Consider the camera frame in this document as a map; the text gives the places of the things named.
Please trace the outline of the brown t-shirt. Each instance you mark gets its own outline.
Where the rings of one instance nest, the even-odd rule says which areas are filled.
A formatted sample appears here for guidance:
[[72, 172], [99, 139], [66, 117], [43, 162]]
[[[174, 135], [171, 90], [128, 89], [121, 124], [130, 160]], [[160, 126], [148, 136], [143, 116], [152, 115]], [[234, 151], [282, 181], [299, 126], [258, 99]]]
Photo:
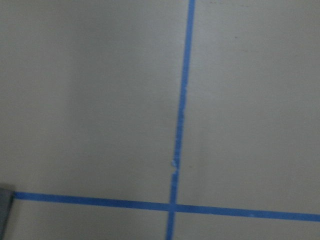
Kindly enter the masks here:
[[15, 191], [4, 183], [0, 184], [0, 239], [3, 240], [10, 212], [15, 198]]

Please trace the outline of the brown paper table cover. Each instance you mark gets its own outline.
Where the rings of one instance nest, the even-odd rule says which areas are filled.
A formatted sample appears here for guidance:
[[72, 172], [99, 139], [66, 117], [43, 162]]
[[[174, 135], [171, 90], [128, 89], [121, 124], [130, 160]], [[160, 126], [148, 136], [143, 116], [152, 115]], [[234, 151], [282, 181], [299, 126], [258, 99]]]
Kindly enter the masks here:
[[3, 0], [6, 240], [317, 240], [317, 0]]

